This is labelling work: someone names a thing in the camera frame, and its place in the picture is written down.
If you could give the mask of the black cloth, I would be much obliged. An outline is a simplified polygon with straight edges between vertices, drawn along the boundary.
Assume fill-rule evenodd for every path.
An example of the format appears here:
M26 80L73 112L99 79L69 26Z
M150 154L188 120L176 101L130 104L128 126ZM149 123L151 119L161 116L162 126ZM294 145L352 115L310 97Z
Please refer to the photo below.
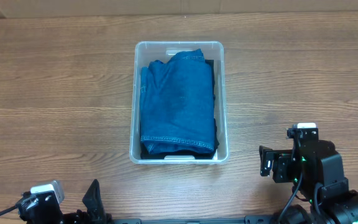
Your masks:
M205 63L208 64L211 69L212 93L213 93L213 99L215 100L216 97L214 94L214 87L215 87L214 60L206 59Z
M167 156L193 156L195 159L212 159L218 149L219 141L214 137L214 150L202 147L180 145L173 142L140 143L141 159L164 159Z

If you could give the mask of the blue denim jeans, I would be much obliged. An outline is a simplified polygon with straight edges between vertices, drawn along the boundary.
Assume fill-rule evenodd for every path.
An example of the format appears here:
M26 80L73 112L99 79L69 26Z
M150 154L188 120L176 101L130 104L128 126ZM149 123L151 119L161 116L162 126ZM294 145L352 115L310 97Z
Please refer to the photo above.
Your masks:
M211 69L201 49L142 68L140 141L173 142L214 150Z

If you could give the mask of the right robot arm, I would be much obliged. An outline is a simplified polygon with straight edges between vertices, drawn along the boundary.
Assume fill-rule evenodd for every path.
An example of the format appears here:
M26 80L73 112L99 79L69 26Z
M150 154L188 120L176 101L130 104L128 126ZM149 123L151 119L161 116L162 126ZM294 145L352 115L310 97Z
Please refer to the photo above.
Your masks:
M333 142L321 140L314 123L287 129L289 150L260 146L260 174L291 182L291 197L270 223L358 223L358 192L349 188L342 157Z

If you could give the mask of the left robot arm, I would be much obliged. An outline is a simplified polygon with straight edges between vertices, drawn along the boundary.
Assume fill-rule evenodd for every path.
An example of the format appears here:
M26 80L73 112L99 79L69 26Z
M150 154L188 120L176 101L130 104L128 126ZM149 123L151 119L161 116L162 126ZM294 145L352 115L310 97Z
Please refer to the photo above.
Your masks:
M94 180L82 199L86 211L64 214L60 204L65 198L62 185L53 180L32 187L16 202L19 217L31 224L109 224L112 216L105 212L98 180Z

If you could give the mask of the clear plastic storage bin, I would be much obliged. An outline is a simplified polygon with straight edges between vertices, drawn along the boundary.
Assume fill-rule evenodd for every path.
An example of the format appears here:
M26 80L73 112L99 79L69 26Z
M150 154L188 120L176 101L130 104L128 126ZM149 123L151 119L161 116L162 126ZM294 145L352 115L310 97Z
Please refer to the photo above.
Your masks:
M141 68L151 61L167 62L182 51L201 49L207 60L213 61L214 68L214 117L216 119L216 137L219 146L209 159L191 155L164 156L161 159L143 159L140 142L140 83ZM132 93L132 116L129 157L135 164L223 164L229 158L226 122L226 89L224 68L224 47L218 41L141 41L135 47L134 81Z

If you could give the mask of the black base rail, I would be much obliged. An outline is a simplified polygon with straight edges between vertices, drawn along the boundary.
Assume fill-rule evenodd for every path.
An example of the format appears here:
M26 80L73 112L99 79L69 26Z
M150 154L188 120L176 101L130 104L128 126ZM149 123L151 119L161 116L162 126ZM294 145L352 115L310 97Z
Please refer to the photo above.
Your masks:
M201 218L141 220L140 218L113 219L113 224L270 224L273 215L246 215L244 218Z

